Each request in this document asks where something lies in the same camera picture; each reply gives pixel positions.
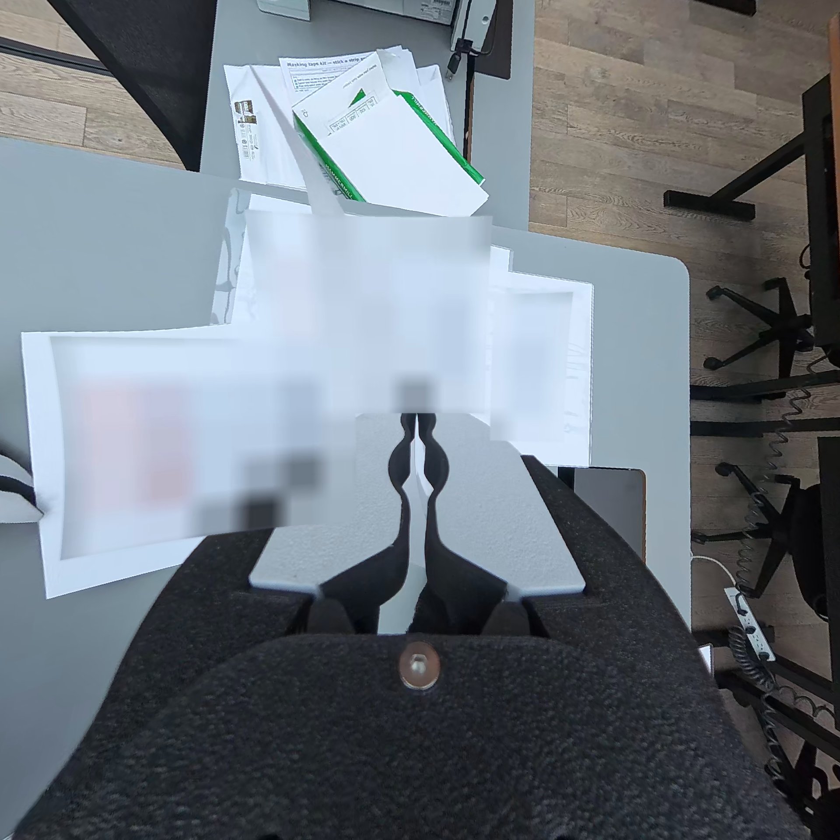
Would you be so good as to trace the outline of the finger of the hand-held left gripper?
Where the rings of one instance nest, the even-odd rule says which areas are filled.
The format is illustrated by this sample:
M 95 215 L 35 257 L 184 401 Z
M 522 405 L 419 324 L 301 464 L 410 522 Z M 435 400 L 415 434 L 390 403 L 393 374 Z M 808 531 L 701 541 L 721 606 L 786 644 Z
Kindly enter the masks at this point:
M 13 459 L 1 455 L 1 523 L 38 522 L 42 517 L 32 476 Z

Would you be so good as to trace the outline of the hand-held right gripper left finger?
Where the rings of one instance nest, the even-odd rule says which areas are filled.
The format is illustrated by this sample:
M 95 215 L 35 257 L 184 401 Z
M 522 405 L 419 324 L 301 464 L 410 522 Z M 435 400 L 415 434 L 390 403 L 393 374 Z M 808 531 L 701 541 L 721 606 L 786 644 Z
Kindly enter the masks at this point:
M 343 519 L 278 528 L 249 575 L 252 587 L 341 604 L 359 634 L 404 586 L 410 562 L 410 415 L 355 421 L 353 505 Z

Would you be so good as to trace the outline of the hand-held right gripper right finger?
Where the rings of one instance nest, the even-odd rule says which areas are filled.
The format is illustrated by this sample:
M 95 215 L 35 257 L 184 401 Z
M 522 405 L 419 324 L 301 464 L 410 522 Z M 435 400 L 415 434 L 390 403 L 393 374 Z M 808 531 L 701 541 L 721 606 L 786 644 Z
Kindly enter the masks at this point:
M 427 582 L 416 633 L 479 634 L 503 602 L 580 595 L 585 580 L 520 453 L 469 414 L 418 414 Z

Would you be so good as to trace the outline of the large white paper sheet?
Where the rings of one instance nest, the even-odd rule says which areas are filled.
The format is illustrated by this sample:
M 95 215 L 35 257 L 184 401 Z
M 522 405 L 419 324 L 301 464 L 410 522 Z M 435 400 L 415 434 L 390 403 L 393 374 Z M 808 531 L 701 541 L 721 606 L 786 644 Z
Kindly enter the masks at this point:
M 45 597 L 182 563 L 207 535 L 268 529 L 256 396 L 235 329 L 25 332 Z

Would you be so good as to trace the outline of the large grey desk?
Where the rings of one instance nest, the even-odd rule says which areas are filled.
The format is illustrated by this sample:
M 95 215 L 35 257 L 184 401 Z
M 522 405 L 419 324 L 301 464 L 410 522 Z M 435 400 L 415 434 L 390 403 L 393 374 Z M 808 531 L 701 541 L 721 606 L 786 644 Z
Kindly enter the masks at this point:
M 209 322 L 234 182 L 2 139 L 2 450 L 28 466 L 20 334 Z M 591 456 L 646 475 L 645 558 L 690 623 L 687 268 L 515 229 L 514 270 L 594 287 Z M 38 530 L 2 526 L 2 837 L 90 726 L 173 568 L 45 598 Z

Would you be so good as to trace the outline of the narrow grey desk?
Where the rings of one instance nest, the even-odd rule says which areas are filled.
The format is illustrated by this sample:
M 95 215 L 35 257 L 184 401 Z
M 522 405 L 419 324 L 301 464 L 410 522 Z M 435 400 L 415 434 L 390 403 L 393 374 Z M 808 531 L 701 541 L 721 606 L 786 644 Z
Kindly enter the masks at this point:
M 486 177 L 482 208 L 496 226 L 529 227 L 534 2 L 512 4 L 511 78 L 473 76 L 469 159 Z M 266 14 L 256 2 L 220 1 L 213 37 L 200 172 L 239 176 L 224 66 L 275 65 L 280 57 L 356 54 L 403 46 L 420 66 L 448 62 L 448 30 L 338 2 L 312 2 L 311 20 Z

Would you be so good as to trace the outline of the grey board with wooden edge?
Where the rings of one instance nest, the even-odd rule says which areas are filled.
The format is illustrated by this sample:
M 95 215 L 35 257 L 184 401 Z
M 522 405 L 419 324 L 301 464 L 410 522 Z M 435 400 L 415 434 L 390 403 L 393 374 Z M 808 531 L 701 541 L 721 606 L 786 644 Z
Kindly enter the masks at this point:
M 646 562 L 646 476 L 640 469 L 573 468 L 574 492 Z

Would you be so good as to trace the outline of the white power strip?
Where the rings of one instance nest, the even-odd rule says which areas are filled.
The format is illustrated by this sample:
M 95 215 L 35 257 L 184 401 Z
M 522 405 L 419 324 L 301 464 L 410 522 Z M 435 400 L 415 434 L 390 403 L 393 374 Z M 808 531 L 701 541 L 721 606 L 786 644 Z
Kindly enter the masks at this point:
M 736 586 L 726 587 L 723 592 L 736 615 L 746 641 L 757 659 L 761 662 L 774 662 L 774 651 L 756 620 L 746 596 Z

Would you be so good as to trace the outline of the black office chair base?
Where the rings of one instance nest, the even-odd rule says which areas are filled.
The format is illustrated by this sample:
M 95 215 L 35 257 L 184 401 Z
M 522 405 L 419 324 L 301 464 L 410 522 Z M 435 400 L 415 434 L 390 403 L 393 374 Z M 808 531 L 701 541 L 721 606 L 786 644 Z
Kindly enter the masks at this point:
M 764 347 L 777 343 L 779 345 L 777 377 L 786 379 L 791 376 L 795 355 L 814 350 L 814 338 L 811 333 L 812 316 L 807 313 L 797 313 L 787 279 L 774 277 L 766 280 L 763 283 L 763 289 L 766 291 L 776 289 L 779 292 L 778 311 L 768 309 L 727 287 L 714 286 L 707 291 L 709 300 L 714 301 L 721 297 L 728 298 L 741 309 L 758 318 L 768 328 L 761 331 L 755 341 L 727 357 L 727 359 L 721 360 L 714 356 L 707 357 L 703 362 L 705 369 L 718 371 Z

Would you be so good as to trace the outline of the blank white paper sheet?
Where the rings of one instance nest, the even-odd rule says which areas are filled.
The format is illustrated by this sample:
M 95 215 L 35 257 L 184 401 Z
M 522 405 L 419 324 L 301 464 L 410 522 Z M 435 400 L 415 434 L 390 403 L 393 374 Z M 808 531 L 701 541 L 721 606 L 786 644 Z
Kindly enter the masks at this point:
M 398 94 L 311 141 L 345 194 L 357 202 L 469 217 L 489 198 L 456 160 L 456 148 Z

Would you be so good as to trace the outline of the white envelope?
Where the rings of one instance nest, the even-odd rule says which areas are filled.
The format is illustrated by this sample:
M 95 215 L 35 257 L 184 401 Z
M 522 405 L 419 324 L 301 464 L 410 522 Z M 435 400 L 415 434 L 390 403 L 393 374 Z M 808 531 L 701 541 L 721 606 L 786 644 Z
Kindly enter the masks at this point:
M 266 98 L 288 119 L 291 100 L 280 66 L 224 66 L 240 179 L 305 191 L 302 174 Z

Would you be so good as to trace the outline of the pile of white papers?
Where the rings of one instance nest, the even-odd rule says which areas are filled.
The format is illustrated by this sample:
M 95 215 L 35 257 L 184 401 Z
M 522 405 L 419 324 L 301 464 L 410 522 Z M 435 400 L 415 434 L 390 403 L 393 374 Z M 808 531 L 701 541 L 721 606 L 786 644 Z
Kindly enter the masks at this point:
M 385 78 L 394 91 L 411 93 L 437 126 L 455 142 L 445 86 L 438 65 L 417 67 L 413 53 L 401 46 L 376 50 Z

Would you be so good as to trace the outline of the black mesh office chair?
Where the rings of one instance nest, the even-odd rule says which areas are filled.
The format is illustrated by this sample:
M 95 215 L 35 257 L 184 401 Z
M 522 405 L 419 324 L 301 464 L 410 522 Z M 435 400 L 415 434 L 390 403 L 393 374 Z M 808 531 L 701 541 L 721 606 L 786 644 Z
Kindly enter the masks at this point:
M 190 172 L 201 166 L 216 1 L 51 1 Z

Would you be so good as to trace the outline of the printed instruction sheet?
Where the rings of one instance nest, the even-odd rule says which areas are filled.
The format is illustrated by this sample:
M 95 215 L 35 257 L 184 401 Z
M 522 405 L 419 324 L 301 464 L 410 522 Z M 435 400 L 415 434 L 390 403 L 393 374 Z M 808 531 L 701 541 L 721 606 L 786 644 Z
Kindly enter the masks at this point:
M 292 106 L 370 56 L 370 51 L 341 56 L 279 58 Z

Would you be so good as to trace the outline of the white printer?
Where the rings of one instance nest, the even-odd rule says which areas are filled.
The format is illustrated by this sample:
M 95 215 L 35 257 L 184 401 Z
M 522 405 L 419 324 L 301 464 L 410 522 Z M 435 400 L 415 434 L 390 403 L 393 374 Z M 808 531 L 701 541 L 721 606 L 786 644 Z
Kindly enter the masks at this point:
M 449 26 L 458 32 L 470 26 L 488 26 L 496 10 L 495 1 L 344 1 L 344 4 Z M 257 1 L 260 11 L 309 21 L 310 1 Z

